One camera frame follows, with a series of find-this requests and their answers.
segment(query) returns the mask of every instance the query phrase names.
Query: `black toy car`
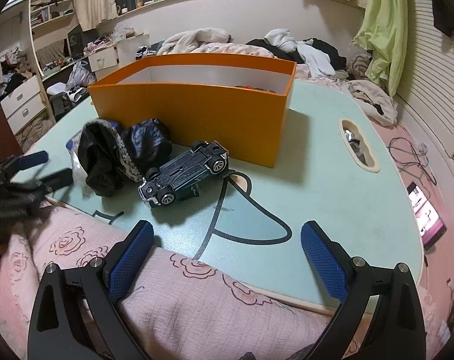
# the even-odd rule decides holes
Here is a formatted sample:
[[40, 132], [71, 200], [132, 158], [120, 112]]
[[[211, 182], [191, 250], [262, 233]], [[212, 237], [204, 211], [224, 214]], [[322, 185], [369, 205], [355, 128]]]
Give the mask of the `black toy car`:
[[209, 175], [218, 175], [229, 168], [229, 152], [218, 142], [196, 141], [185, 153], [159, 168], [150, 168], [139, 193], [151, 206], [166, 206], [188, 194], [198, 193], [196, 184]]

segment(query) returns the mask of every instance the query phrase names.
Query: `orange box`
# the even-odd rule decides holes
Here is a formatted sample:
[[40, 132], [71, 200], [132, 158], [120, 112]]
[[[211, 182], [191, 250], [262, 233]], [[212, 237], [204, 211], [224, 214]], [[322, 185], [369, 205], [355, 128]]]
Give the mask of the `orange box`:
[[251, 55], [150, 56], [97, 81], [89, 92], [99, 117], [124, 128], [159, 118], [174, 143], [216, 140], [233, 158], [273, 167], [295, 67]]

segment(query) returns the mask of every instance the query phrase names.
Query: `blue gripper pad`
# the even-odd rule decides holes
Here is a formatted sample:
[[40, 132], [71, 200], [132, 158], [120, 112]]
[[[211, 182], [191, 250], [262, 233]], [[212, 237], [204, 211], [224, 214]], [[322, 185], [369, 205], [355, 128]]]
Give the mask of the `blue gripper pad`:
[[317, 231], [304, 223], [301, 230], [301, 245], [305, 255], [312, 262], [325, 288], [332, 298], [344, 303], [348, 295], [346, 273], [332, 252], [324, 244]]
[[108, 296], [112, 304], [123, 298], [153, 245], [153, 227], [142, 221], [142, 227], [110, 271]]
[[19, 157], [17, 159], [17, 168], [18, 170], [30, 169], [46, 162], [48, 162], [48, 153], [46, 151], [40, 151]]

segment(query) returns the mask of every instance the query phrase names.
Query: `phone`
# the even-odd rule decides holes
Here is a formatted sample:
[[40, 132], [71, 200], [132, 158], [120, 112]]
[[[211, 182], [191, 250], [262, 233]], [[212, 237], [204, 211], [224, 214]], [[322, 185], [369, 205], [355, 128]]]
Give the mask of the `phone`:
[[407, 187], [407, 193], [414, 210], [417, 227], [421, 233], [424, 250], [428, 251], [444, 235], [446, 227], [416, 183], [410, 183]]

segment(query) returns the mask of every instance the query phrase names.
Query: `white drawer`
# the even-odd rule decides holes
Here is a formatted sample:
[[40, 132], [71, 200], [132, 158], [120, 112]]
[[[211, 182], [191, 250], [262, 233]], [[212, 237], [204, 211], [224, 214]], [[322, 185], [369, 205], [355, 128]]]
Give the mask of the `white drawer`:
[[22, 107], [17, 109], [7, 121], [14, 134], [17, 134], [22, 128], [31, 121], [39, 112], [45, 109], [40, 94], [32, 97]]
[[92, 72], [115, 66], [117, 60], [117, 48], [109, 47], [89, 56], [90, 68]]
[[5, 117], [8, 119], [19, 107], [40, 92], [39, 81], [36, 76], [29, 78], [22, 85], [5, 97], [0, 104], [4, 110]]

